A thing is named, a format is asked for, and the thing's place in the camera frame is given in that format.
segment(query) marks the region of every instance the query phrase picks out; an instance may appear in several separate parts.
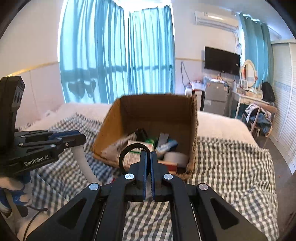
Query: wardrobe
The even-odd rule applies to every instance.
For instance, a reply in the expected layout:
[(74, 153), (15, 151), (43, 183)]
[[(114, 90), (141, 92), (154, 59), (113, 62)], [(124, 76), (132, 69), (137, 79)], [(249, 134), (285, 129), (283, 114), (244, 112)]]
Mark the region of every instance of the wardrobe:
[(270, 139), (291, 173), (296, 170), (296, 41), (273, 41), (273, 90), (278, 112)]

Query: roll of tape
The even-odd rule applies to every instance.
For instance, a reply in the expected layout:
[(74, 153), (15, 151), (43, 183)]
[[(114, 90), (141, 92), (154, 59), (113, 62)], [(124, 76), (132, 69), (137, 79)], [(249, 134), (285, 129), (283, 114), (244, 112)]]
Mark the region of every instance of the roll of tape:
[(178, 167), (185, 167), (186, 168), (186, 166), (189, 162), (189, 157), (183, 153), (180, 153), (180, 152), (169, 151), (164, 155), (163, 160), (177, 163)]

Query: tube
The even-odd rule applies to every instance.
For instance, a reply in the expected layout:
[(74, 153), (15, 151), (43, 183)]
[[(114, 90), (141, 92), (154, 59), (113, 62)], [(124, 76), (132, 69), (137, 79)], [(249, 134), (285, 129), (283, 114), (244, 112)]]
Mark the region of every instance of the tube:
[(87, 179), (88, 182), (90, 183), (98, 183), (102, 185), (102, 183), (97, 179), (95, 174), (93, 174), (86, 158), (85, 158), (85, 153), (83, 150), (83, 146), (74, 146), (71, 147), (71, 151), (76, 158), (77, 164), (82, 171), (83, 175)]

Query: item in box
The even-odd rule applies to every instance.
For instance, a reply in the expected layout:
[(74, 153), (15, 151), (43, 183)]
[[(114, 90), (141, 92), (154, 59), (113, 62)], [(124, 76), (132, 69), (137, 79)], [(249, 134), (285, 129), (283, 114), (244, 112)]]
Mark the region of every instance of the item in box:
[(158, 143), (157, 143), (157, 147), (167, 143), (168, 141), (168, 137), (169, 137), (169, 134), (166, 134), (166, 133), (161, 133), (159, 135), (159, 139), (158, 139)]
[(136, 130), (136, 135), (137, 135), (137, 141), (142, 141), (144, 142), (148, 136), (147, 136), (147, 133), (145, 131), (145, 129), (138, 129)]
[[(149, 151), (154, 151), (154, 146), (152, 143), (147, 143), (147, 142), (141, 142), (141, 141), (134, 141), (134, 140), (129, 140), (127, 146), (134, 144), (134, 143), (140, 143), (148, 147)], [(143, 148), (135, 148), (131, 150), (131, 152), (136, 152), (136, 153), (141, 153), (141, 151), (144, 150)]]
[(167, 143), (165, 143), (161, 146), (158, 146), (155, 150), (157, 158), (159, 158), (159, 159), (162, 158), (166, 152), (168, 152), (171, 148), (173, 148), (177, 145), (178, 145), (178, 142), (176, 140), (170, 140)]
[(189, 157), (180, 152), (169, 151), (164, 155), (163, 160), (165, 162), (169, 161), (178, 164), (179, 167), (186, 168), (189, 161)]
[(153, 138), (148, 138), (146, 141), (145, 141), (146, 143), (151, 143), (152, 145), (153, 145), (153, 148), (154, 148), (154, 150), (155, 150), (155, 148), (156, 148), (156, 143), (157, 143), (157, 138), (155, 138), (155, 139), (153, 139)]
[(118, 161), (121, 151), (126, 147), (130, 140), (136, 140), (135, 133), (132, 133), (129, 136), (121, 138), (112, 143), (102, 151), (102, 157), (111, 161)]
[(162, 160), (157, 160), (159, 163), (166, 165), (168, 168), (168, 172), (170, 174), (176, 174), (177, 173), (177, 168), (178, 164), (170, 161), (162, 161)]
[[(146, 142), (140, 142), (140, 141), (128, 141), (128, 146), (134, 143), (140, 143), (148, 147), (149, 151), (154, 151), (153, 144), (151, 143), (146, 143)], [(126, 154), (126, 156), (123, 159), (123, 167), (126, 171), (129, 170), (129, 167), (131, 164), (139, 162), (140, 161), (140, 154), (141, 151), (144, 150), (143, 148), (135, 148), (131, 150), (129, 153)]]

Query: checkered bedsheet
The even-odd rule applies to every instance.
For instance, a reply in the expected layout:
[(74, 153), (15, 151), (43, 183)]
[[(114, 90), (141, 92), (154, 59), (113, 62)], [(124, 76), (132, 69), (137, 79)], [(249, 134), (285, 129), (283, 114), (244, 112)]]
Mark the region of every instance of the checkered bedsheet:
[[(86, 159), (97, 178), (109, 183), (118, 177), (116, 168), (92, 157), (90, 150), (101, 123), (82, 115), (64, 119), (50, 130), (79, 130), (86, 136)], [(188, 183), (207, 183), (239, 213), (263, 232), (268, 240), (279, 236), (273, 162), (268, 150), (246, 143), (201, 138), (197, 141), (195, 170)], [(33, 206), (54, 214), (89, 183), (70, 150), (58, 161), (32, 171)], [(123, 240), (172, 240), (167, 202), (129, 203)]]

